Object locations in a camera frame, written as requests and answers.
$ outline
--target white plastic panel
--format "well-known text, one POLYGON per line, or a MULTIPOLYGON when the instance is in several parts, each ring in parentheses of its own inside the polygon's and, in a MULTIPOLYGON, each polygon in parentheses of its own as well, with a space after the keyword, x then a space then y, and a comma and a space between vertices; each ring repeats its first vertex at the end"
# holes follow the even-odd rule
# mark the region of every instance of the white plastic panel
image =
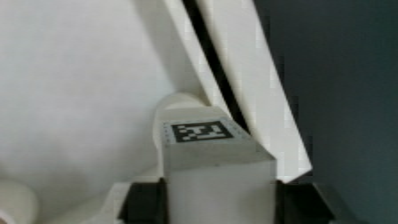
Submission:
POLYGON ((290 182, 312 163, 278 77, 253 0, 198 0, 249 129, 290 182))
POLYGON ((207 96, 168 8, 143 2, 0 0, 0 177, 36 190, 42 220, 155 165, 166 95, 207 96))

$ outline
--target dark gray surface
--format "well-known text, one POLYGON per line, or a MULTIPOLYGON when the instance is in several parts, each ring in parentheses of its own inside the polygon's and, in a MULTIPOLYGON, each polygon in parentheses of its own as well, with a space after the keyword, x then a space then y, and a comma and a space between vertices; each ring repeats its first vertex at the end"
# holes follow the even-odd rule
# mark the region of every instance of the dark gray surface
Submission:
POLYGON ((398 2, 257 0, 313 177, 356 216, 398 223, 398 2))

